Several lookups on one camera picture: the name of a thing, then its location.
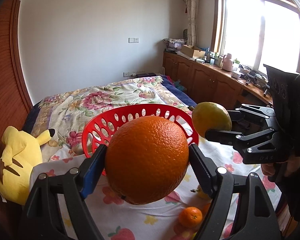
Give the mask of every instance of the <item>window pane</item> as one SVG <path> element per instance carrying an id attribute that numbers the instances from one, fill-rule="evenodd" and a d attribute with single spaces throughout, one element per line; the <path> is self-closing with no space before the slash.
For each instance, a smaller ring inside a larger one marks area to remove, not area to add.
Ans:
<path id="1" fill-rule="evenodd" d="M 226 41 L 224 54 L 232 54 L 241 63 L 253 66 L 258 52 L 261 16 L 260 0 L 227 1 Z"/>
<path id="2" fill-rule="evenodd" d="M 263 64 L 283 71 L 295 72 L 300 52 L 300 19 L 297 13 L 283 6 L 265 2 L 265 41 L 259 70 Z"/>

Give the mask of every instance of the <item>blue gripper pad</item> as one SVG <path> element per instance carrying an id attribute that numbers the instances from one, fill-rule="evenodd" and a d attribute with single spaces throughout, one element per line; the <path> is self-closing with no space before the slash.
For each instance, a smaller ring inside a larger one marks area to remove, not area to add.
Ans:
<path id="1" fill-rule="evenodd" d="M 82 186 L 80 195 L 85 199 L 91 194 L 100 178 L 105 167 L 106 145 L 100 145 L 91 158 L 87 158 L 79 167 L 78 184 Z"/>

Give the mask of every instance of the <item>bed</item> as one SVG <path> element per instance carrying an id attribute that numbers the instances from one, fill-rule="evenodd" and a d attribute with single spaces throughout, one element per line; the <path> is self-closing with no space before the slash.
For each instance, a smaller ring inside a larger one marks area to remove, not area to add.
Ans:
<path id="1" fill-rule="evenodd" d="M 61 175 L 70 168 L 79 167 L 85 159 L 81 138 L 89 120 L 107 110 L 133 104 L 167 104 L 178 107 L 191 115 L 188 106 L 195 106 L 185 93 L 176 89 L 166 76 L 128 79 L 121 82 L 80 89 L 46 97 L 31 110 L 24 130 L 38 136 L 48 128 L 56 130 L 53 138 L 42 147 L 43 163 L 34 167 L 30 186 L 37 176 L 45 172 L 49 176 Z M 245 165 L 231 146 L 199 139 L 199 148 L 217 166 L 224 166 L 234 174 L 259 174 L 274 208 L 281 192 L 263 176 L 260 165 Z M 102 176 L 93 194 L 86 199 L 90 213 L 105 239 L 127 233 L 129 239 L 184 240 L 190 239 L 195 229 L 183 228 L 177 221 L 178 214 L 186 206 L 200 209 L 207 201 L 191 190 L 199 185 L 191 166 L 181 184 L 164 199 L 147 205 L 131 205 L 116 197 Z M 59 205 L 68 236 L 77 239 L 67 212 L 65 200 L 58 196 Z M 238 195 L 234 194 L 221 238 L 230 234 Z"/>

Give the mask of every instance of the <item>window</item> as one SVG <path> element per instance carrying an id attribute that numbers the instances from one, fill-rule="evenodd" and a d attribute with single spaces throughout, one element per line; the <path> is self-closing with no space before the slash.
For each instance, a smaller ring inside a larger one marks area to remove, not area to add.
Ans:
<path id="1" fill-rule="evenodd" d="M 224 0 L 220 54 L 266 74 L 263 64 L 296 72 L 299 15 L 267 0 Z"/>

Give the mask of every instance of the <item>white wall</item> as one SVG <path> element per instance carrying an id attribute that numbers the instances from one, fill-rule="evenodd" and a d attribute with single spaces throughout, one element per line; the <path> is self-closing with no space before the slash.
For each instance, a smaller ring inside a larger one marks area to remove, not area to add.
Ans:
<path id="1" fill-rule="evenodd" d="M 214 17 L 214 0 L 199 0 L 197 33 L 198 46 L 208 48 L 211 45 Z"/>
<path id="2" fill-rule="evenodd" d="M 161 40 L 182 38 L 184 11 L 182 0 L 21 0 L 19 50 L 33 103 L 123 72 L 158 72 Z"/>

